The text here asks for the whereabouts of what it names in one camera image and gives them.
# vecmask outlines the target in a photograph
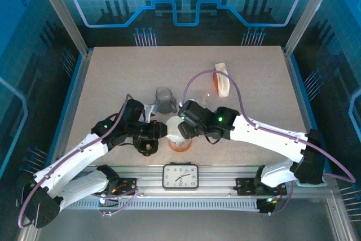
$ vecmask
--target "enclosure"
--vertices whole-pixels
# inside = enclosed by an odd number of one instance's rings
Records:
[[[276,240],[281,233],[291,240],[359,240],[361,0],[0,3],[2,240]],[[165,85],[180,102],[188,80],[217,61],[231,68],[251,117],[294,131],[319,130],[322,147],[352,172],[356,184],[334,178],[323,187],[294,183],[287,209],[269,218],[210,205],[180,208],[187,211],[132,206],[118,218],[103,219],[91,211],[98,203],[81,205],[93,202],[86,197],[44,228],[19,230],[15,183],[21,174],[34,174],[71,150],[97,121],[121,107],[126,93],[149,104],[156,88]],[[232,98],[222,100],[205,82],[194,88],[210,94],[213,110],[238,107],[235,89]],[[232,143],[219,149],[200,139],[192,144],[197,151],[182,158],[164,145],[150,157],[125,146],[123,156],[113,151],[84,173],[108,164],[119,174],[136,176],[153,204],[190,198],[226,202],[237,199],[235,178],[255,174],[255,165],[279,161],[257,148],[238,156]],[[221,177],[224,183],[204,179],[194,194],[165,191],[158,183],[162,166],[177,159],[198,164],[203,178]],[[325,171],[343,175],[329,160]]]

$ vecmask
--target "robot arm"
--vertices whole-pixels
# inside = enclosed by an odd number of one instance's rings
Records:
[[[178,116],[184,120],[179,124],[178,129],[185,139],[204,135],[207,139],[215,139],[214,143],[217,143],[221,138],[244,141],[287,157],[284,162],[271,166],[262,166],[262,170],[259,170],[260,176],[256,176],[256,179],[260,179],[260,182],[266,186],[276,187],[281,183],[295,179],[313,185],[322,183],[325,157],[309,146],[298,142],[299,139],[303,139],[319,146],[316,130],[311,130],[306,135],[301,132],[276,128],[251,119],[256,125],[254,128],[238,111],[219,107],[215,112],[212,112],[191,100],[185,102],[179,110]],[[258,127],[270,128],[273,131],[290,134],[295,136],[297,140],[293,141],[277,134],[271,134],[258,129]]]
[[[16,184],[17,206],[22,208],[28,195],[34,192],[25,207],[24,215],[35,227],[40,228],[50,223],[66,206],[85,196],[104,190],[118,195],[113,190],[118,187],[119,176],[106,165],[99,166],[84,177],[71,180],[94,160],[122,144],[127,137],[133,138],[133,143],[137,143],[135,147],[141,154],[154,154],[158,139],[167,134],[167,127],[161,122],[149,120],[152,109],[139,101],[128,100],[119,123],[101,141],[86,147],[108,132],[115,123],[111,118],[98,122],[81,143],[55,163],[33,176],[21,176]]]

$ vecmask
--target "table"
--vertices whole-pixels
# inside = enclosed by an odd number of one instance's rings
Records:
[[[187,82],[197,73],[225,62],[228,74],[237,82],[249,117],[280,128],[305,131],[300,109],[280,46],[174,46],[174,47],[96,47],[90,60],[67,151],[79,144],[94,125],[119,111],[127,93],[151,104],[159,86],[168,87],[180,102]],[[239,110],[235,88],[228,98],[219,98],[212,74],[193,82],[187,97],[210,94],[209,108],[219,106]],[[163,121],[173,114],[158,114]],[[168,139],[159,140],[158,152],[149,157],[133,146],[115,147],[93,165],[164,165],[192,162],[197,165],[263,165],[284,157],[245,142],[221,140],[209,144],[194,138],[183,153],[173,151]]]

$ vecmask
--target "analog clock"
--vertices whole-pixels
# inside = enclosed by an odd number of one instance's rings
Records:
[[[198,166],[192,164],[169,164],[163,167],[165,189],[196,189]]]

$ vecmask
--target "clock face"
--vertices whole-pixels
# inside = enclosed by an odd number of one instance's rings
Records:
[[[198,187],[197,165],[165,165],[163,187],[165,189],[196,189]]]

